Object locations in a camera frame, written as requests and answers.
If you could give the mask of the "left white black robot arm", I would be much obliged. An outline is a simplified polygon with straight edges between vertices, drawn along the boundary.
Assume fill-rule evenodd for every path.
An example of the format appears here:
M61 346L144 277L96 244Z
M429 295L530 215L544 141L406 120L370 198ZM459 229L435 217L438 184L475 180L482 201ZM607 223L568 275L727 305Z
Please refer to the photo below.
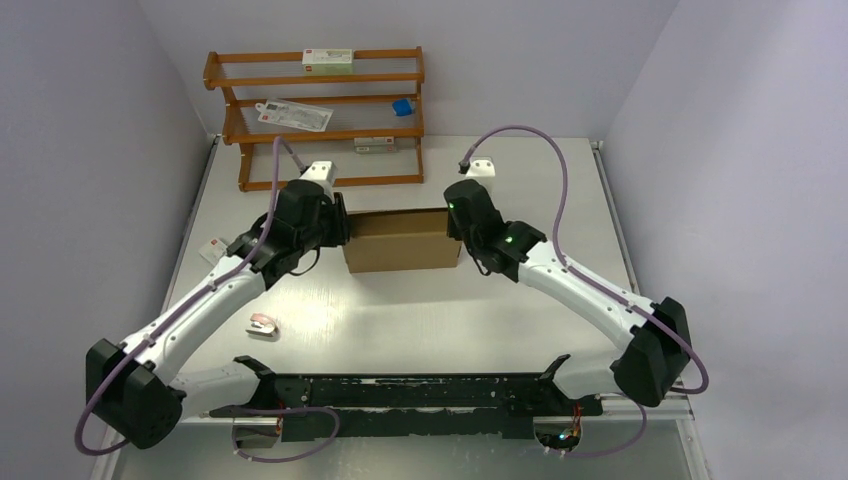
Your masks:
M272 209L232 243L189 294L141 330L114 344L95 343L85 359L86 405L75 444L94 455L82 433L90 415L139 449L161 442L182 420L240 405L261 416L273 409L270 371L250 357L194 373L182 368L232 315L285 276L298 275L309 252L344 245L349 222L331 181L306 175L277 194Z

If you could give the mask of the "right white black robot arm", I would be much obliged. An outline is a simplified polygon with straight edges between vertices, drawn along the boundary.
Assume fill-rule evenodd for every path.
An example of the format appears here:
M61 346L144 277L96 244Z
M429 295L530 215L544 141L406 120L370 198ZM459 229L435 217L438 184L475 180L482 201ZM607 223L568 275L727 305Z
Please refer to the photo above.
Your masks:
M577 399L621 393L656 407L672 391L690 361L685 308L667 297L660 302L618 288L577 262L556 256L552 241L522 221L506 221L487 189L471 179L444 192L449 234L461 240L484 273L501 274L540 291L578 314L613 347L570 355L539 391L542 406L562 414Z

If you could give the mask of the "brown cardboard box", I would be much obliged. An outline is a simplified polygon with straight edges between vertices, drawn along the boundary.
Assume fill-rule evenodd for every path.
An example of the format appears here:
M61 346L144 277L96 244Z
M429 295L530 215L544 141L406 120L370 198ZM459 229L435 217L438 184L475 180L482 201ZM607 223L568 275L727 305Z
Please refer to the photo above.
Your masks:
M455 268L462 243L448 235L448 209L365 211L349 215L343 247L352 274Z

